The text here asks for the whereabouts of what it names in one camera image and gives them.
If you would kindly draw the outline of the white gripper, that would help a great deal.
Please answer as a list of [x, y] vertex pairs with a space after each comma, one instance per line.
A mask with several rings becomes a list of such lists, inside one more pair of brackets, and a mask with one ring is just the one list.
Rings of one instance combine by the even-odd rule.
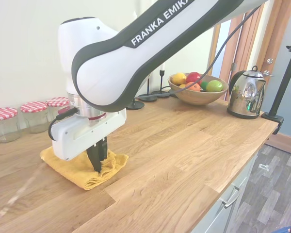
[[107, 136], [126, 122], [126, 109], [108, 113], [95, 109], [88, 116], [76, 113], [51, 127], [55, 155], [70, 161], [86, 151], [98, 173], [107, 158]]

